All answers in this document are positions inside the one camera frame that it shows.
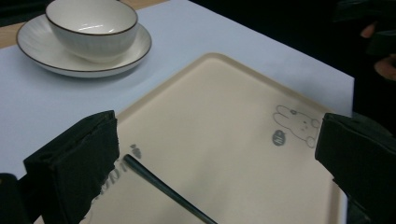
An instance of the black chopstick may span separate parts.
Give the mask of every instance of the black chopstick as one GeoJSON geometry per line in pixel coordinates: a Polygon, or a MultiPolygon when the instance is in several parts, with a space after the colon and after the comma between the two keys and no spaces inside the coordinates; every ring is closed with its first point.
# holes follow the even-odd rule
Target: black chopstick
{"type": "Polygon", "coordinates": [[[160,178],[158,178],[155,174],[153,174],[150,170],[148,170],[143,164],[137,161],[134,157],[132,157],[129,154],[126,154],[123,159],[126,161],[126,163],[129,165],[129,167],[132,170],[134,170],[140,176],[145,178],[150,184],[154,185],[157,189],[168,195],[175,202],[177,202],[178,204],[186,208],[188,211],[193,213],[196,217],[200,218],[204,223],[207,224],[217,223],[212,218],[210,218],[205,213],[203,213],[201,210],[199,210],[197,207],[195,207],[192,203],[184,199],[176,191],[174,191],[165,183],[163,183],[160,178]]]}

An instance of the white tablecloth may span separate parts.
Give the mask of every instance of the white tablecloth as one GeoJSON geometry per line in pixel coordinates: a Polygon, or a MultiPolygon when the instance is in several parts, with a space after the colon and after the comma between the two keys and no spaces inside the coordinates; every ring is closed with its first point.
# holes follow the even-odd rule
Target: white tablecloth
{"type": "Polygon", "coordinates": [[[186,0],[137,10],[153,45],[114,77],[81,79],[37,66],[17,46],[0,49],[0,172],[25,174],[23,159],[80,119],[119,113],[178,70],[219,52],[349,116],[354,79],[327,64],[186,0]]]}

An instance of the saucer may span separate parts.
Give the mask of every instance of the saucer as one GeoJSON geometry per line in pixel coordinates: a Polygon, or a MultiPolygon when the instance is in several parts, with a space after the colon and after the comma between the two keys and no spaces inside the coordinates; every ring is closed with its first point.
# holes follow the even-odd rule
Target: saucer
{"type": "Polygon", "coordinates": [[[148,54],[151,36],[143,25],[138,26],[132,46],[110,63],[92,63],[69,53],[51,31],[45,15],[26,22],[18,31],[17,42],[23,53],[51,72],[70,77],[109,77],[137,66],[148,54]]]}

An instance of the beige tray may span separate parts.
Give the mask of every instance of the beige tray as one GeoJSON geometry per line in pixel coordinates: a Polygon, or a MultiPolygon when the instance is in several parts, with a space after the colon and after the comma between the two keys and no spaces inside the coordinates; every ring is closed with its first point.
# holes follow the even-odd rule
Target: beige tray
{"type": "MultiPolygon", "coordinates": [[[[208,53],[118,115],[121,158],[218,223],[337,223],[341,191],[315,160],[330,110],[227,56],[208,53]]],[[[83,223],[201,223],[116,163],[83,223]]]]}

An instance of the white bowl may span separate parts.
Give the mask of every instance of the white bowl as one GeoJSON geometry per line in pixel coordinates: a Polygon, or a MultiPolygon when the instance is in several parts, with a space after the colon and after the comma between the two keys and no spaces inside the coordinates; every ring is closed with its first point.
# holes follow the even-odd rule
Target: white bowl
{"type": "Polygon", "coordinates": [[[138,66],[148,56],[152,40],[149,31],[138,23],[134,43],[124,54],[108,63],[92,63],[66,51],[50,29],[47,17],[40,15],[21,27],[17,43],[26,56],[51,72],[96,78],[115,76],[138,66]]]}
{"type": "Polygon", "coordinates": [[[55,0],[46,8],[64,47],[94,63],[116,60],[134,43],[136,11],[116,0],[55,0]]]}

